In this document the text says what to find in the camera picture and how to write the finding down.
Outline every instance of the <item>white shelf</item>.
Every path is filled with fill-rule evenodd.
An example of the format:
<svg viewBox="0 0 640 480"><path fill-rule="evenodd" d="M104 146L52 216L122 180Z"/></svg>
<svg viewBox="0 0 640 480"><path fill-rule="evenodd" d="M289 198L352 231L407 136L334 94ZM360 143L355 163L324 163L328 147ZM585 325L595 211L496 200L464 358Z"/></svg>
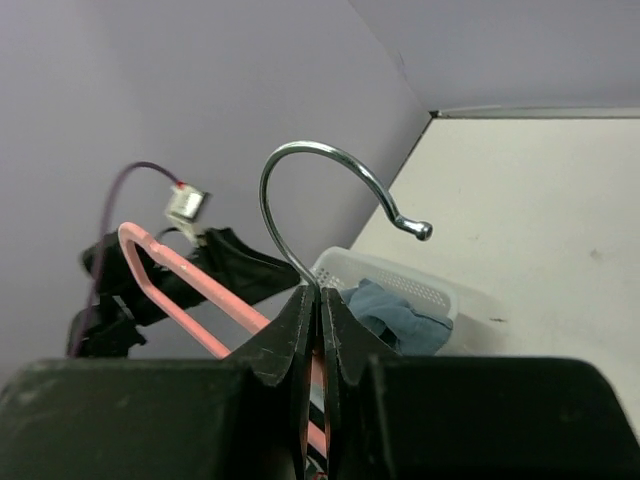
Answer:
<svg viewBox="0 0 640 480"><path fill-rule="evenodd" d="M457 288L460 353L584 359L640 426L640 119L434 120L353 245Z"/></svg>

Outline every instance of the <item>wall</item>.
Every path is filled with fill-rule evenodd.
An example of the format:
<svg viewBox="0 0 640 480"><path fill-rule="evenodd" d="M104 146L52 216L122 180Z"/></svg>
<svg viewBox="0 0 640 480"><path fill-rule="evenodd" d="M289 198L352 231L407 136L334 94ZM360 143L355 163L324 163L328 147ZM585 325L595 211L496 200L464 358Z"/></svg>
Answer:
<svg viewBox="0 0 640 480"><path fill-rule="evenodd" d="M430 109L640 105L634 0L350 0Z"/></svg>
<svg viewBox="0 0 640 480"><path fill-rule="evenodd" d="M389 182L426 123L384 49L339 0L14 0L0 11L0 382L28 360L62 354L88 288L78 253L96 240L124 164L153 160L208 189L205 222L275 254L257 187L279 144L336 144ZM272 192L283 234L308 263L348 244L374 205L318 158L282 162ZM159 175L134 174L114 227L159 229L168 195ZM261 308L273 314L281 301ZM198 317L241 340L212 307ZM140 355L204 354L171 322L150 335Z"/></svg>

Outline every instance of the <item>lavender wall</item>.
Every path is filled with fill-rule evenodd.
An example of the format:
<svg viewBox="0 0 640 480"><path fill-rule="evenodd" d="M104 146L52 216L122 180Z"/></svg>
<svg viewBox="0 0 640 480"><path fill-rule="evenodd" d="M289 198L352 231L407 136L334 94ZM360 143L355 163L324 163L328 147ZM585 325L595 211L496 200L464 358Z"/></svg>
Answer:
<svg viewBox="0 0 640 480"><path fill-rule="evenodd" d="M10 0L0 11L0 381L61 355L87 290L77 256L96 239L122 165L153 160L208 189L206 223L275 254L257 189L272 150L333 143L389 182L426 124L341 0ZM348 245L374 205L319 157L283 161L272 192L283 234L308 263ZM168 195L158 175L134 174L116 222L164 226ZM284 297L261 308L272 315ZM230 344L242 340L215 308L197 310ZM204 355L171 322L150 330L139 355Z"/></svg>

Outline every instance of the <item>pink hanger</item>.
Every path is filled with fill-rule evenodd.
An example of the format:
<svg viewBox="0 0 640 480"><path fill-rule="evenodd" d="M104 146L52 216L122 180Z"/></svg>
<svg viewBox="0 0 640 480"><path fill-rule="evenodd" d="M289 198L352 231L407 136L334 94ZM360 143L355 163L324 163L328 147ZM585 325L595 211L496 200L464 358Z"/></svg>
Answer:
<svg viewBox="0 0 640 480"><path fill-rule="evenodd" d="M131 273L145 295L164 310L169 317L178 322L214 356L224 358L231 352L216 337L211 335L202 325L196 322L189 314L151 283L136 251L136 244L140 245L156 263L178 275L205 298L220 307L227 315L246 328L250 333L256 334L269 324L269 320L265 316L250 305L247 305L191 262L178 255L166 245L162 245L156 241L149 232L135 223L125 222L120 225L118 228L118 238ZM313 359L311 370L313 382L322 385L322 367L315 358ZM324 457L327 456L325 434L311 422L309 422L308 428L308 441Z"/></svg>

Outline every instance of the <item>hanger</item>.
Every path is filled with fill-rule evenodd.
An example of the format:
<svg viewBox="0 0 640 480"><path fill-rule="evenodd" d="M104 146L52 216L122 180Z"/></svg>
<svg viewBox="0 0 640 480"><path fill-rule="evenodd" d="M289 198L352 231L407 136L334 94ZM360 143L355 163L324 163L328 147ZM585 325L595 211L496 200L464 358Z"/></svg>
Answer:
<svg viewBox="0 0 640 480"><path fill-rule="evenodd" d="M159 243L142 227L125 222L118 228L118 238L131 273L143 293L214 356L224 358L231 351L149 280L136 246L141 247L157 264L168 268L195 288L201 295L246 328L249 333L256 334L269 325L269 319L181 255ZM315 367L315 371L320 371L318 366ZM321 454L326 455L324 432L313 424L309 425L309 443Z"/></svg>
<svg viewBox="0 0 640 480"><path fill-rule="evenodd" d="M260 178L260 208L267 230L278 250L289 260L300 276L306 280L308 283L307 288L311 290L313 298L311 321L312 325L315 325L316 335L320 331L323 332L323 342L320 342L320 344L323 347L324 360L324 365L321 365L314 355L311 366L312 378L315 377L314 383L323 385L325 390L325 430L329 429L331 432L332 444L342 445L349 442L349 433L344 433L341 429L342 415L349 409L352 415L357 416L359 414L357 411L359 408L358 401L354 399L357 398L359 379L369 357L367 354L362 355L361 352L378 355L395 355L395 353L355 320L336 289L322 288L320 286L315 275L300 261L280 235L271 214L268 183L276 164L284 157L294 153L315 153L330 158L346 167L374 193L389 221L396 228L413 234L418 240L428 240L433 233L433 226L428 222L411 220L401 215L393 197L371 170L349 153L330 145L312 141L287 143L271 154L262 172ZM345 397L344 392L349 389L356 391L356 394ZM317 428L311 422L309 422L309 425ZM314 438L312 434L316 435L310 428L309 443L315 447L318 436L316 435ZM323 456L329 462L338 463L340 461L339 456L342 451L340 447L334 449L332 454L327 442L325 449L327 449L328 455L325 454Z"/></svg>
<svg viewBox="0 0 640 480"><path fill-rule="evenodd" d="M289 248L282 238L282 235L280 235L280 232L278 232L273 220L273 215L271 214L271 207L269 205L269 192L267 187L271 173L280 160L294 153L315 153L323 157L330 158L343 167L346 167L350 172L354 173L360 180L362 180L374 193L380 203L380 206L384 210L384 213L394 227L404 232L411 233L420 241L425 241L431 238L431 235L433 234L433 226L428 222L411 220L401 215L393 197L384 187L382 182L380 182L378 177L376 177L375 174L360 160L349 153L339 148L319 142L297 141L282 145L271 154L267 160L264 170L262 171L262 177L260 178L260 208L262 210L262 217L264 218L267 230L278 247L278 250L280 250L280 253L289 260L300 276L313 288L316 300L320 299L320 284L311 270L309 270L293 253L291 248Z"/></svg>

